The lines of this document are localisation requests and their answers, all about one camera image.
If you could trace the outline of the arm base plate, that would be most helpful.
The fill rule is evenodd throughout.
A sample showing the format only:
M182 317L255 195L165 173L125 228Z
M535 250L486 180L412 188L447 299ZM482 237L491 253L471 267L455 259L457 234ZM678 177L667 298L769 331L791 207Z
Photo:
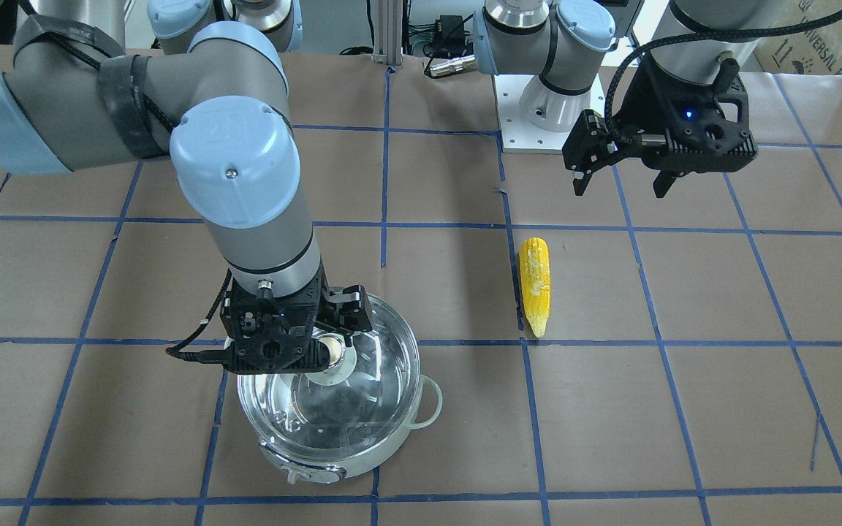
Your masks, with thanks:
M581 111L604 112L604 88L595 77L587 92L566 96L548 89L536 75L493 78L504 150L560 153Z

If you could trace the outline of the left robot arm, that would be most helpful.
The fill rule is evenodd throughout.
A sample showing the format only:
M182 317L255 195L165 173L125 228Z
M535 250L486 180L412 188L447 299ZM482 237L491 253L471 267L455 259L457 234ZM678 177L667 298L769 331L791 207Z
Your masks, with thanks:
M548 127L549 103L580 99L618 41L610 1L485 1L472 15L478 70L529 75L535 100L529 118ZM655 30L673 39L640 56L621 106L611 83L598 113L584 107L565 117L564 166L581 196L592 175L640 159L657 171L653 191L664 197L689 173L732 172L757 156L740 80L755 49L755 30L771 27L782 1L671 1Z

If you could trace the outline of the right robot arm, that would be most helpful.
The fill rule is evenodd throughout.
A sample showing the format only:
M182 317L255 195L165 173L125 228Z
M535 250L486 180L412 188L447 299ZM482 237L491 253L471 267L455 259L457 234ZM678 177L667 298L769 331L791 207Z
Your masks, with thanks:
M68 177L164 159L224 257L227 336L264 346L322 329L354 329L363 287L325 280L289 115L281 51L242 20L205 20L207 1L173 23L154 2L163 56L129 54L120 2L100 17L73 2L41 4L17 30L0 71L0 172Z

